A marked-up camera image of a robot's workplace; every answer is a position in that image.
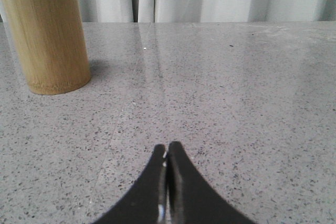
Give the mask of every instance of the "table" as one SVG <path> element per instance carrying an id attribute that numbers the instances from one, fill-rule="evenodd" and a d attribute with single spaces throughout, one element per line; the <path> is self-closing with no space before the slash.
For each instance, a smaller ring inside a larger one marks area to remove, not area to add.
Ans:
<path id="1" fill-rule="evenodd" d="M 89 223 L 170 141 L 258 223 L 336 221 L 336 22 L 84 30 L 91 81 L 46 96 L 0 25 L 1 223 Z"/>

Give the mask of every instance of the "black object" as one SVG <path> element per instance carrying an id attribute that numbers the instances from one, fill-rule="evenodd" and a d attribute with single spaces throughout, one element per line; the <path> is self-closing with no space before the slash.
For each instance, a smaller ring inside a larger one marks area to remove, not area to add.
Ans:
<path id="1" fill-rule="evenodd" d="M 254 224 L 211 188 L 180 142 L 169 145 L 167 178 L 174 224 Z"/>
<path id="2" fill-rule="evenodd" d="M 156 145 L 131 189 L 94 224 L 163 224 L 166 210 L 166 152 Z"/>
<path id="3" fill-rule="evenodd" d="M 255 224 L 212 189 L 180 142 L 168 154 L 156 145 L 131 189 L 94 224 L 164 224 L 166 182 L 173 224 Z"/>

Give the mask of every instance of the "terrazzo surface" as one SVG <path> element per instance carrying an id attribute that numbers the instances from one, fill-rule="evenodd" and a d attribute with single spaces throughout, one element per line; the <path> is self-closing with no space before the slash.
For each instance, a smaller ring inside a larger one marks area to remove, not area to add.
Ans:
<path id="1" fill-rule="evenodd" d="M 45 96 L 0 25 L 0 223 L 91 223 L 170 141 L 257 223 L 336 222 L 336 22 L 84 30 L 91 81 Z"/>

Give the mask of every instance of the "bamboo cup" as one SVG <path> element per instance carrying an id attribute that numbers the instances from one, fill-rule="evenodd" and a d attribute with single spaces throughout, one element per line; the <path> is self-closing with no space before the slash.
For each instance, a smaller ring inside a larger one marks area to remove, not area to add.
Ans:
<path id="1" fill-rule="evenodd" d="M 90 80 L 77 0 L 2 1 L 33 93 L 66 93 Z"/>

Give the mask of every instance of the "wooden cup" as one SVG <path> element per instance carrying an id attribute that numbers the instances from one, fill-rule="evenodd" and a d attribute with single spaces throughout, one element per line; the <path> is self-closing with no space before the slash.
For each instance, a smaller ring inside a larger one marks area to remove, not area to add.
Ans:
<path id="1" fill-rule="evenodd" d="M 33 93 L 66 93 L 90 80 L 77 0 L 2 1 Z"/>

